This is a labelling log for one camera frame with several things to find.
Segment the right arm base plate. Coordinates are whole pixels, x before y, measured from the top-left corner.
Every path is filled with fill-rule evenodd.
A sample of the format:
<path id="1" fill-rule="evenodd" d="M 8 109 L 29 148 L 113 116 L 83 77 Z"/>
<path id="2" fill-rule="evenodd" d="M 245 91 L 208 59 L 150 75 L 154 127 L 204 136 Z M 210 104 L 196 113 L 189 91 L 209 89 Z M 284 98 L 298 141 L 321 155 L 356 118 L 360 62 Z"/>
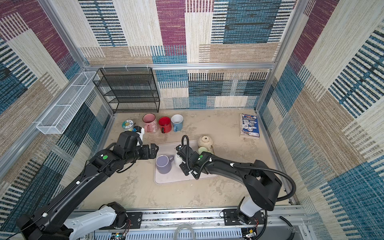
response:
<path id="1" fill-rule="evenodd" d="M 220 217 L 224 219 L 225 226 L 235 225 L 256 225 L 265 223 L 265 214 L 262 211 L 256 212 L 252 217 L 248 217 L 240 210 L 235 208 L 223 209 Z"/>

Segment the pink ghost pattern mug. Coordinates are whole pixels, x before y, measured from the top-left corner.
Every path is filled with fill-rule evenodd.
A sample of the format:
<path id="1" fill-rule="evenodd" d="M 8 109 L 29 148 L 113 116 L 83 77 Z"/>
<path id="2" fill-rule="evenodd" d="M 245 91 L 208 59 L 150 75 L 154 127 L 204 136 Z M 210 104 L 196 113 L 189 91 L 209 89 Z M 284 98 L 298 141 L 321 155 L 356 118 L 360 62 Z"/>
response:
<path id="1" fill-rule="evenodd" d="M 145 124 L 144 129 L 146 133 L 155 133 L 158 131 L 158 122 L 154 114 L 145 114 L 143 116 L 143 122 Z"/>

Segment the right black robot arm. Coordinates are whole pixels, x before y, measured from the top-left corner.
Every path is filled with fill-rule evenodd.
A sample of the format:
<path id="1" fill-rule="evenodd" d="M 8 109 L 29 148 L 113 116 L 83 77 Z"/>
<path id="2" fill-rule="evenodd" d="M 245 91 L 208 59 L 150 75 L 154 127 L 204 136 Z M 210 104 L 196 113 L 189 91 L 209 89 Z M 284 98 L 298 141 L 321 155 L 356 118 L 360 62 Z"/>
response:
<path id="1" fill-rule="evenodd" d="M 187 145 L 176 147 L 177 156 L 182 158 L 180 168 L 196 180 L 201 175 L 219 175 L 243 184 L 249 196 L 241 200 L 234 217 L 242 224 L 249 224 L 261 210 L 273 211 L 279 197 L 282 182 L 276 176 L 278 171 L 268 168 L 259 160 L 254 163 L 239 163 L 220 158 L 209 152 L 198 153 Z"/>

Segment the red mug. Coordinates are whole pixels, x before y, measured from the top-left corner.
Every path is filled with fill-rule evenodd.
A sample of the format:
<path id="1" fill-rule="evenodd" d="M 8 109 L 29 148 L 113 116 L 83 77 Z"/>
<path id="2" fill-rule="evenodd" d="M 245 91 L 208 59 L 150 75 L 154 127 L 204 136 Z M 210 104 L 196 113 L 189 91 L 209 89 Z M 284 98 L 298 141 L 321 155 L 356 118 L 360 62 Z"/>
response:
<path id="1" fill-rule="evenodd" d="M 169 117 L 161 117 L 158 124 L 163 134 L 169 133 L 172 130 L 172 122 Z"/>

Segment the blue mug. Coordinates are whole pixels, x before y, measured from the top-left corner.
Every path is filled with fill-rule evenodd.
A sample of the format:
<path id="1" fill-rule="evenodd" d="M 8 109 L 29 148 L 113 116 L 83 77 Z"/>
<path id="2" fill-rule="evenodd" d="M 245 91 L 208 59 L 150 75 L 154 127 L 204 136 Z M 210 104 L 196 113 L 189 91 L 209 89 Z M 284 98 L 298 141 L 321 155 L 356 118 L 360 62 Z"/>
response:
<path id="1" fill-rule="evenodd" d="M 174 132 L 180 132 L 183 129 L 184 118 L 180 114 L 171 117 Z"/>

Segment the purple mug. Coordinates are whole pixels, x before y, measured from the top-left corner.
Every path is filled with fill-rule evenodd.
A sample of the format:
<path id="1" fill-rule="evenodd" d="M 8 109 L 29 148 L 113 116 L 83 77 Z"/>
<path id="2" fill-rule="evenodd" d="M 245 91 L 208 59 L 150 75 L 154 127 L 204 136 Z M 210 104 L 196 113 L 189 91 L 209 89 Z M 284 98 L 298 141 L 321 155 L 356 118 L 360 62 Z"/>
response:
<path id="1" fill-rule="evenodd" d="M 156 169 L 160 174 L 167 174 L 172 169 L 172 162 L 174 160 L 174 155 L 161 155 L 156 158 L 155 164 Z"/>

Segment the white mug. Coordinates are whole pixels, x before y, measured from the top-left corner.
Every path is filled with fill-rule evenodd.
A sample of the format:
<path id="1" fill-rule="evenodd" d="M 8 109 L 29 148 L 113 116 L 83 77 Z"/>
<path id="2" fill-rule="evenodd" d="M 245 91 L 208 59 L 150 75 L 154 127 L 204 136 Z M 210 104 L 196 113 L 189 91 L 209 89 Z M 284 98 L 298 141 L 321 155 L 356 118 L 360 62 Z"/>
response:
<path id="1" fill-rule="evenodd" d="M 179 155 L 175 154 L 174 155 L 174 163 L 176 166 L 179 166 L 180 164 L 183 163 L 183 159 Z"/>

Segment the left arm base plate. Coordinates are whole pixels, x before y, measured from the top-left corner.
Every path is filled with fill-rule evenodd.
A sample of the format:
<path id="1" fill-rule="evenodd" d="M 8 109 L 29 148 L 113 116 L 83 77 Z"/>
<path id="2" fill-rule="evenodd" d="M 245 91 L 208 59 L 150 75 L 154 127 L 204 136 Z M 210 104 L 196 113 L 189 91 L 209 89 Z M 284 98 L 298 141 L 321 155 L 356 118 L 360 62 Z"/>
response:
<path id="1" fill-rule="evenodd" d="M 140 229 L 142 224 L 143 212 L 127 212 L 126 225 L 123 229 Z"/>

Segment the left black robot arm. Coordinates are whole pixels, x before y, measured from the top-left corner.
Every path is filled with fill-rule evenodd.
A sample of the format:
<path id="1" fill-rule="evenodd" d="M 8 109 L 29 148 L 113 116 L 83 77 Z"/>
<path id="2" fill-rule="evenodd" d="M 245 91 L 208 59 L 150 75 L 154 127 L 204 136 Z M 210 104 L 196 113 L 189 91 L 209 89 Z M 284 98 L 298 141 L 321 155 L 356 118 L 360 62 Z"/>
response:
<path id="1" fill-rule="evenodd" d="M 17 226 L 22 236 L 26 240 L 77 240 L 100 228 L 124 228 L 128 224 L 126 209 L 116 202 L 77 219 L 69 216 L 101 183 L 114 173 L 125 171 L 126 164 L 155 159 L 158 151 L 156 144 L 143 144 L 143 133 L 121 133 L 117 142 L 97 152 L 81 173 L 47 205 L 33 215 L 19 217 Z"/>

